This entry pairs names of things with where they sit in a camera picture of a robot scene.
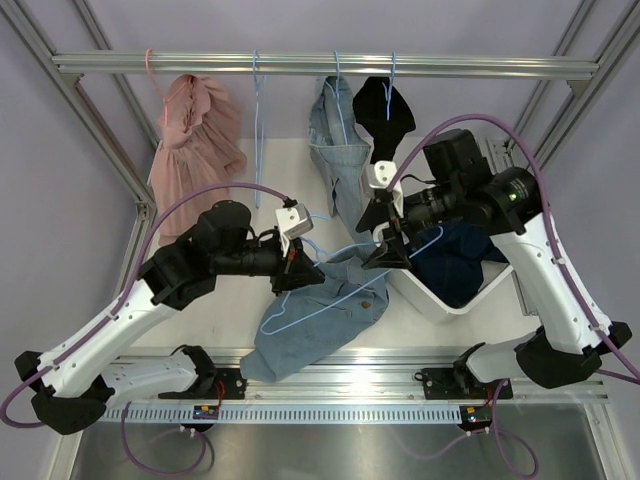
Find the light blue hanger of denim skirt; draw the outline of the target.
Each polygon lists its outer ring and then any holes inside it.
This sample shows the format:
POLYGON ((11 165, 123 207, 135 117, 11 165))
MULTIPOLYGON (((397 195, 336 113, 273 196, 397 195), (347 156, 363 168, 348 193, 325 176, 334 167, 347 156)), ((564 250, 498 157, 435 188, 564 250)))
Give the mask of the light blue hanger of denim skirt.
POLYGON ((315 316, 328 312, 331 308, 337 307, 342 302, 347 305, 354 305, 351 297, 365 293, 376 294, 379 288, 384 288, 384 279, 390 269, 365 271, 356 253, 364 247, 379 247, 381 242, 374 238, 373 241, 360 242, 347 245, 333 254, 319 248, 312 240, 302 238, 302 241, 314 249, 317 260, 315 265, 320 268, 327 277, 323 284, 304 287, 299 290, 287 292, 280 303, 280 310, 275 310, 272 304, 265 312, 258 334, 263 336, 273 336, 285 330, 301 324, 315 316), (291 306, 287 311, 287 304, 290 296, 293 300, 302 300, 304 295, 310 295, 319 305, 317 310, 311 313, 302 314, 302 307, 291 306))

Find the light denim skirt with buttons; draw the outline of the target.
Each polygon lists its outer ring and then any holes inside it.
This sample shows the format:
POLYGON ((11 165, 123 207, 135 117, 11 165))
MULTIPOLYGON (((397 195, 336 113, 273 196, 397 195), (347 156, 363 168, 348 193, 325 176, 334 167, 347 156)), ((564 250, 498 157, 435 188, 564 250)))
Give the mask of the light denim skirt with buttons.
POLYGON ((273 301, 240 360, 241 375, 279 382, 335 353, 375 325, 389 306, 386 271, 365 270, 370 242, 349 245, 317 267, 322 284, 296 289, 273 301))

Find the dark blue denim skirt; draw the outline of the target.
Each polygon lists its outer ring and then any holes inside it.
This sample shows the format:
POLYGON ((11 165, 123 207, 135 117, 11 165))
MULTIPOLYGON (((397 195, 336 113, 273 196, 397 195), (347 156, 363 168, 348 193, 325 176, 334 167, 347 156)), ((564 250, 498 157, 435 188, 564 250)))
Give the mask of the dark blue denim skirt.
POLYGON ((468 304, 484 282, 482 264, 508 260, 478 226, 450 222, 419 234, 416 246, 405 244, 411 273, 452 308, 468 304))

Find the light blue wire hanger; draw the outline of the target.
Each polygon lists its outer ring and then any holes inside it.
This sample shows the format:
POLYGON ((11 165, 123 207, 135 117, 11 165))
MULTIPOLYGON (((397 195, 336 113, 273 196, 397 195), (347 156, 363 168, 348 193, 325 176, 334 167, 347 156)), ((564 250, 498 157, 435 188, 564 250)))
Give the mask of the light blue wire hanger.
POLYGON ((254 112, 254 163, 255 163, 255 183, 262 184, 263 163, 264 163, 264 112, 263 103, 265 95, 266 76, 261 74, 260 54, 258 50, 252 53, 252 75, 255 90, 255 112, 254 112))

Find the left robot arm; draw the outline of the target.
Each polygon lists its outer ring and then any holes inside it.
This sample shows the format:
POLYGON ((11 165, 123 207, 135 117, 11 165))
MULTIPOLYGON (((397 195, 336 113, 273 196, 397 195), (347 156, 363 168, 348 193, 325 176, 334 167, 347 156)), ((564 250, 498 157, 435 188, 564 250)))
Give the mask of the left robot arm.
POLYGON ((267 277, 275 294, 323 283, 301 241, 313 228, 306 207, 287 200, 275 216, 273 229, 256 234, 244 204, 214 204, 144 262, 131 285, 75 335, 47 352, 19 355, 14 364, 34 392, 39 424, 70 435, 121 404, 219 392, 217 368, 200 346, 182 346, 160 360, 115 361, 147 331, 213 292, 221 276, 267 277))

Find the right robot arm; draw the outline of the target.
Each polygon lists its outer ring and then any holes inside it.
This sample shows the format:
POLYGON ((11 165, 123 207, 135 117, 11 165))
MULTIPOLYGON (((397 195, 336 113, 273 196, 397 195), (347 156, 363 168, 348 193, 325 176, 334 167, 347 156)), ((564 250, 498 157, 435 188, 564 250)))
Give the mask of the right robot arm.
POLYGON ((514 269, 533 300, 541 325, 519 339, 479 343, 453 363, 445 384, 465 397, 496 381, 523 375, 554 389, 589 379, 604 355, 632 337, 629 326, 599 311, 575 271, 534 175, 520 167, 493 173, 468 130, 439 134, 423 149, 431 187, 406 196, 392 182, 391 161, 366 167, 369 198, 356 229, 373 233, 376 250, 367 269, 408 269, 405 245, 453 220, 481 228, 514 269))

